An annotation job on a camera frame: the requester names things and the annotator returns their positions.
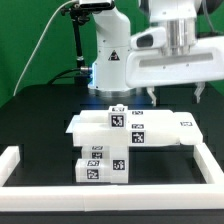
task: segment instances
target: white block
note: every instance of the white block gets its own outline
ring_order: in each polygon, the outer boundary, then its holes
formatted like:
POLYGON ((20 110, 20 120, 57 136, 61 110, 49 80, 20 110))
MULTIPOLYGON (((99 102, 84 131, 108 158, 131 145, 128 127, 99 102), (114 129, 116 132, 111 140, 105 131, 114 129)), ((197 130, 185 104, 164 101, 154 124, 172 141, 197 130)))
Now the white block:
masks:
POLYGON ((129 148, 110 148, 111 183, 128 183, 129 148))
POLYGON ((179 123, 180 143, 183 145, 197 145, 203 142, 203 135, 199 130, 191 113, 175 113, 179 123))
POLYGON ((108 124, 111 129, 126 128, 128 107, 122 104, 110 106, 108 110, 108 124))
POLYGON ((127 146, 125 129, 110 129, 107 124, 77 123, 73 132, 74 146, 110 145, 127 146))
POLYGON ((83 159, 109 159, 110 147, 109 146, 83 146, 82 147, 83 159))
POLYGON ((204 143, 194 147, 194 159, 207 184, 224 184, 224 173, 204 143))
POLYGON ((7 181, 20 161, 19 147, 9 146, 0 156, 0 187, 7 181))
POLYGON ((78 159, 76 182, 110 182, 110 161, 95 159, 78 159))
POLYGON ((79 115, 74 115, 67 130, 66 130, 66 133, 73 133, 73 130, 74 130, 74 125, 76 123, 80 122, 80 116, 79 115))

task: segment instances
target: green backdrop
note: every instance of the green backdrop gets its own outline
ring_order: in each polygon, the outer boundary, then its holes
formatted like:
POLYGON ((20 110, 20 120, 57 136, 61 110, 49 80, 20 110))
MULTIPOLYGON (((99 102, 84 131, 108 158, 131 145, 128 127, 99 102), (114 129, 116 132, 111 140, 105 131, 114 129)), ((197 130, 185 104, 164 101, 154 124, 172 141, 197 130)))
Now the green backdrop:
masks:
MULTIPOLYGON (((0 106, 13 95, 16 82, 53 12, 64 0, 2 0, 0 8, 0 106)), ((148 26, 137 8, 138 0, 116 0, 118 9, 132 23, 132 34, 148 26)), ((217 30, 224 30, 224 4, 211 15, 217 30)), ((208 31, 203 16, 197 22, 199 31, 208 31)), ((83 52, 88 64, 96 58, 94 21, 81 27, 83 52)), ((57 15, 38 53, 28 69, 20 90, 28 85, 44 84, 57 73, 76 66, 75 44, 70 17, 57 15)), ((213 85, 224 93, 224 82, 213 85)))

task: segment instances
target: black table surface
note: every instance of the black table surface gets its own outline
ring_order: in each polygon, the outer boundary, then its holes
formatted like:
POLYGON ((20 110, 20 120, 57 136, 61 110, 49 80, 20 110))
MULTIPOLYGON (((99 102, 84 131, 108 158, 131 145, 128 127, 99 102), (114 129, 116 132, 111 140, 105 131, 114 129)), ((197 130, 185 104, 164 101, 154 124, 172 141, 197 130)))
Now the black table surface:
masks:
MULTIPOLYGON (((81 157, 72 135, 65 134, 73 115, 81 110, 107 110, 124 104, 129 109, 170 109, 194 116, 212 154, 224 168, 224 97, 210 85, 195 103, 195 86, 156 89, 157 107, 142 94, 104 98, 74 85, 35 85, 24 88, 0 108, 0 150, 19 145, 21 162, 8 186, 80 186, 75 164, 81 157)), ((205 183, 193 159, 192 146, 131 147, 129 184, 205 183)), ((0 223, 224 223, 224 210, 0 212, 0 223)))

